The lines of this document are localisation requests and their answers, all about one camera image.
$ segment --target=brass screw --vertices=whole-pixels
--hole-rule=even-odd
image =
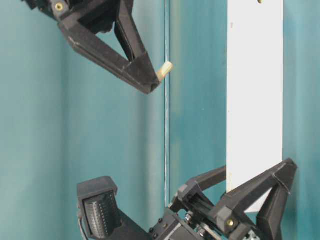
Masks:
[[[55,9],[59,12],[61,12],[63,9],[64,9],[64,5],[61,3],[61,2],[58,2],[56,5],[55,5]]]
[[[226,221],[226,224],[229,226],[229,227],[232,227],[235,222],[232,220],[232,219],[229,219],[228,221]]]

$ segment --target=small wooden block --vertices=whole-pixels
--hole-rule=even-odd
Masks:
[[[156,76],[158,77],[159,81],[161,82],[166,75],[168,75],[168,73],[171,72],[171,70],[174,68],[174,65],[169,62],[166,61],[163,66],[159,69],[159,71],[156,72]]]

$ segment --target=teal backdrop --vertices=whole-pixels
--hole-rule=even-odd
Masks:
[[[299,169],[282,230],[316,240],[320,3],[284,6],[283,155]],[[76,185],[100,176],[113,177],[119,207],[147,230],[187,179],[225,164],[226,0],[135,1],[155,69],[167,57],[175,65],[150,95],[73,52],[56,22],[25,3],[2,9],[1,240],[81,239]],[[100,37],[123,54],[113,34]],[[224,190],[206,193],[216,202]]]

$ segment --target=black bracket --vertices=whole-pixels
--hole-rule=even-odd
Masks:
[[[70,46],[141,92],[161,83],[132,17],[134,0],[25,0],[58,21]],[[113,29],[126,58],[96,36]]]
[[[191,178],[178,190],[169,208],[175,213],[185,209],[194,225],[205,223],[229,240],[282,240],[281,221],[296,170],[295,163],[287,159],[225,193],[213,205],[203,191],[226,179],[226,167],[218,168]],[[245,211],[269,190],[255,224]]]

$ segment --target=white board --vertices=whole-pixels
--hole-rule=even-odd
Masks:
[[[228,0],[227,192],[283,160],[283,21],[283,0]]]

